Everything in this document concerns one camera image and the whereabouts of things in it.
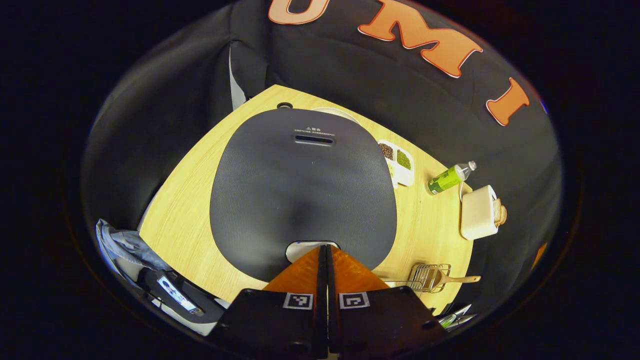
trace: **wooden spoon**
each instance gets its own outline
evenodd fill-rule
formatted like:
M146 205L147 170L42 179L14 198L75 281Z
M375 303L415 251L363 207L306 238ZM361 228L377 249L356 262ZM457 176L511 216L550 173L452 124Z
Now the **wooden spoon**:
M435 279L433 280L433 286L436 288L440 285L444 285L448 282L462 282L462 283L470 283L470 282L478 282L480 281L480 276L465 276L465 277L448 277L442 270L438 270L435 273Z

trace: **denim fabric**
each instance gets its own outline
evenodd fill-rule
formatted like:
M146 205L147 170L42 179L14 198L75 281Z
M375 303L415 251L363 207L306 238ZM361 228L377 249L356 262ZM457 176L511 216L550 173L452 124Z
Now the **denim fabric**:
M102 246L119 258L152 270L173 270L142 240L138 231L116 230L103 219L95 224L95 235Z

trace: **water bottle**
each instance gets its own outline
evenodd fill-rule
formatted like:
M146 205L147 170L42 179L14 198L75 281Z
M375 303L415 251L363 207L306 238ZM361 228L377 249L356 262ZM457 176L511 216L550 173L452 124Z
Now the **water bottle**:
M431 193L441 193L446 189L467 180L471 171L475 169L475 161L469 161L467 164L456 164L442 174L431 179L427 187Z

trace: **wooden table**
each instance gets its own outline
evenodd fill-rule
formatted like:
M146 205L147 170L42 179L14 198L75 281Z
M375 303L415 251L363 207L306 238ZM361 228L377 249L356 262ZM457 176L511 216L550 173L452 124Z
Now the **wooden table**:
M426 183L445 170L436 159L379 124L329 101L274 85L255 96L211 129L180 161L151 203L140 236L178 273L204 290L232 302L244 288L262 289L266 283L234 268L220 253L211 234L209 202L218 163L230 137L246 119L280 102L297 109L337 108L352 115L376 140L407 150L415 162L415 183L396 189L396 240L385 260L374 269L384 280L407 280L416 263L451 264L451 276L465 276L473 241L460 235L460 200L451 189L431 195ZM460 284L447 284L440 293L423 293L421 301L435 307L434 315L450 302Z

